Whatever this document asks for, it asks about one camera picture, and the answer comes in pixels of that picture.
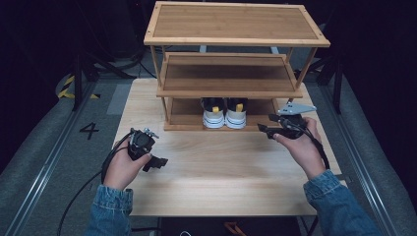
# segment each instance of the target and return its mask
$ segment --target aluminum rail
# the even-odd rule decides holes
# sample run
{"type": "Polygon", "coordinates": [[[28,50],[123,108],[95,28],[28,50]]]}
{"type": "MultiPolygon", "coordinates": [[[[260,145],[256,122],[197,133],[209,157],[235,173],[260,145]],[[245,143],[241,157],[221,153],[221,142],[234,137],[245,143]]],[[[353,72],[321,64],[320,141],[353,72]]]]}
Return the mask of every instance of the aluminum rail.
{"type": "Polygon", "coordinates": [[[346,146],[349,151],[349,157],[352,161],[353,168],[358,175],[359,181],[362,185],[362,189],[365,192],[366,197],[371,205],[372,210],[374,211],[375,217],[380,225],[380,229],[384,235],[394,236],[399,235],[395,229],[395,226],[387,212],[387,209],[381,199],[380,193],[376,188],[375,182],[372,180],[371,175],[369,174],[365,163],[362,160],[362,156],[358,151],[355,143],[353,142],[352,136],[347,129],[347,126],[341,115],[336,114],[334,107],[331,102],[331,94],[328,87],[320,87],[323,97],[325,98],[325,103],[328,106],[330,115],[333,120],[336,122],[337,127],[340,130],[346,146]]]}
{"type": "Polygon", "coordinates": [[[6,236],[8,235],[21,235],[23,228],[28,222],[31,213],[33,212],[34,207],[36,206],[37,201],[43,193],[43,190],[46,187],[46,184],[49,181],[49,178],[52,175],[53,170],[55,169],[56,164],[58,163],[59,158],[65,144],[68,141],[69,135],[77,122],[80,114],[82,113],[86,103],[89,100],[89,97],[92,94],[92,91],[95,88],[95,83],[88,83],[83,94],[83,101],[81,102],[79,108],[76,111],[71,112],[68,120],[66,121],[64,128],[61,134],[58,137],[51,153],[48,155],[43,167],[40,169],[40,172],[37,174],[33,184],[30,187],[30,190],[23,201],[21,207],[15,215],[12,223],[9,225],[9,228],[6,231],[6,236]]]}

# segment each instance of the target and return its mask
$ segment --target white sneaker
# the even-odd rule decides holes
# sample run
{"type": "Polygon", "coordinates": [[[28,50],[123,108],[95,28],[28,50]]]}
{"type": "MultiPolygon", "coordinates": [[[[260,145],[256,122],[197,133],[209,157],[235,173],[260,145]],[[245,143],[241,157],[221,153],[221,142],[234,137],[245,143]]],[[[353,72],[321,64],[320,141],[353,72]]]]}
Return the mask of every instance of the white sneaker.
{"type": "Polygon", "coordinates": [[[243,129],[246,126],[248,98],[227,98],[226,126],[230,129],[243,129]]]}
{"type": "Polygon", "coordinates": [[[224,125],[224,100],[221,97],[204,97],[201,100],[203,124],[210,129],[218,129],[224,125]]]}

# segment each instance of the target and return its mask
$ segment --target denim sleeve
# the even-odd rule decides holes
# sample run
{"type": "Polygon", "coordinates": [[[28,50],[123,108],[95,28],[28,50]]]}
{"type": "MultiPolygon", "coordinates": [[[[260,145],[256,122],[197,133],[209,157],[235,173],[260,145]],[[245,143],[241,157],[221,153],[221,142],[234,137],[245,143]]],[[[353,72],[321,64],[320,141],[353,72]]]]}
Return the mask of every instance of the denim sleeve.
{"type": "Polygon", "coordinates": [[[98,186],[85,235],[130,235],[133,191],[98,186]]]}
{"type": "Polygon", "coordinates": [[[352,193],[327,170],[304,185],[324,235],[381,235],[352,193]]]}

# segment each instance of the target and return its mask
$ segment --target wooden shelf board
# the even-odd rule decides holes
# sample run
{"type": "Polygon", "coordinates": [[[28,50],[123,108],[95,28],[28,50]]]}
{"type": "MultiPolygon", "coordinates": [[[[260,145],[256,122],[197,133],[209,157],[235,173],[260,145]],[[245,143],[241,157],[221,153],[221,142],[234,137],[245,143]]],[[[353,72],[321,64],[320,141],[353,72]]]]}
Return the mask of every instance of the wooden shelf board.
{"type": "Polygon", "coordinates": [[[200,100],[197,98],[169,98],[168,121],[165,122],[166,131],[259,131],[258,123],[276,126],[268,119],[268,114],[276,113],[278,105],[276,99],[249,99],[246,112],[246,127],[242,130],[209,129],[203,125],[203,112],[200,100]]]}
{"type": "Polygon", "coordinates": [[[283,54],[169,52],[156,96],[301,98],[283,54]]]}
{"type": "Polygon", "coordinates": [[[145,45],[329,47],[302,5],[156,2],[145,45]]]}

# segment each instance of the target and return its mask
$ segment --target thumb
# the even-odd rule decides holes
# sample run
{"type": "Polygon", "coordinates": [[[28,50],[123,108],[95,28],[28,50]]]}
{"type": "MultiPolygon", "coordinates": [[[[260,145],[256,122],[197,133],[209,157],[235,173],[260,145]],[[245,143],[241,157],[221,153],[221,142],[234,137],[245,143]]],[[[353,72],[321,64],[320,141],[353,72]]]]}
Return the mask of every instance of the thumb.
{"type": "Polygon", "coordinates": [[[141,156],[139,159],[135,160],[134,163],[135,165],[138,166],[138,168],[142,168],[144,167],[144,165],[146,165],[150,161],[151,158],[152,158],[152,154],[146,153],[143,156],[141,156]]]}
{"type": "Polygon", "coordinates": [[[273,138],[278,142],[278,143],[280,143],[280,144],[282,144],[282,145],[284,145],[284,146],[287,146],[287,144],[288,144],[288,141],[290,141],[290,139],[288,139],[288,138],[286,138],[286,137],[284,137],[284,136],[281,136],[280,134],[274,134],[273,135],[273,138]]]}

